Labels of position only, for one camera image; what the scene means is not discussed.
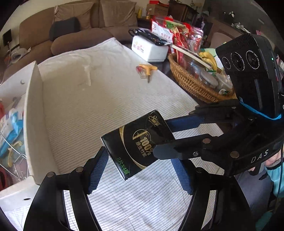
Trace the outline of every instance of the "wicker basket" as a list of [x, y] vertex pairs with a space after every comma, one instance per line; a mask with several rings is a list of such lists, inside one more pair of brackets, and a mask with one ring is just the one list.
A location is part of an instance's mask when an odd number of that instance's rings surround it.
[[195, 79], [193, 75], [176, 63], [176, 54], [170, 54], [168, 58], [171, 71], [178, 84], [198, 99], [206, 103], [212, 103], [236, 98], [233, 91], [229, 92], [228, 95], [223, 96]]

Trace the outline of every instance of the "yellow bottle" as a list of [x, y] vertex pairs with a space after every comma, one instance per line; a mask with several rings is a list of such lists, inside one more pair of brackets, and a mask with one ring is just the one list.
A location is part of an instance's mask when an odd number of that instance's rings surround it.
[[142, 18], [142, 7], [139, 8], [137, 18]]

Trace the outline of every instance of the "black pillow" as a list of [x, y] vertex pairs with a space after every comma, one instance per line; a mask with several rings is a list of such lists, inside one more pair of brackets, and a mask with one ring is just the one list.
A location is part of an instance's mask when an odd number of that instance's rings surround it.
[[49, 40], [54, 41], [56, 38], [70, 33], [80, 31], [80, 23], [76, 17], [54, 22], [49, 30]]

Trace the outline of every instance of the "white cloth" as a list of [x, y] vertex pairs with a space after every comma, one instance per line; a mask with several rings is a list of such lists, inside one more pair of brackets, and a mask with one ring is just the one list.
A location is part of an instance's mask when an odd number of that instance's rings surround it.
[[[100, 136], [157, 109], [164, 119], [184, 116], [197, 103], [160, 71], [150, 83], [135, 67], [146, 63], [111, 38], [95, 47], [51, 57], [41, 64], [45, 122], [54, 159], [68, 173], [92, 158], [102, 146]], [[209, 133], [216, 124], [177, 132], [175, 138]], [[213, 163], [193, 160], [210, 173], [222, 174]], [[70, 227], [78, 230], [70, 194], [64, 192]], [[191, 196], [183, 191], [170, 160], [158, 160], [124, 181], [109, 159], [102, 179], [88, 196], [102, 230], [177, 230]], [[214, 207], [210, 194], [206, 224]], [[24, 209], [6, 213], [21, 230]]]

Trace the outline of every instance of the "yellow handle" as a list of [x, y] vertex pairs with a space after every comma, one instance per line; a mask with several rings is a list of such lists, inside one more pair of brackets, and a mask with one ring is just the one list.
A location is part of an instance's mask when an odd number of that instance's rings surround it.
[[158, 68], [156, 66], [150, 65], [150, 64], [140, 64], [140, 67], [144, 68], [146, 70], [146, 75], [150, 75], [150, 71], [156, 71]]
[[[23, 145], [23, 143], [21, 142], [21, 141], [17, 141], [16, 143], [14, 143], [12, 146], [14, 147], [14, 148], [16, 148], [17, 146], [22, 146]], [[12, 148], [8, 148], [8, 150], [9, 150], [9, 154], [8, 154], [8, 160], [7, 160], [7, 162], [8, 162], [8, 166], [11, 168], [11, 167], [13, 167], [13, 164], [14, 164], [14, 162], [13, 162], [13, 153], [14, 153], [14, 150], [12, 149]]]

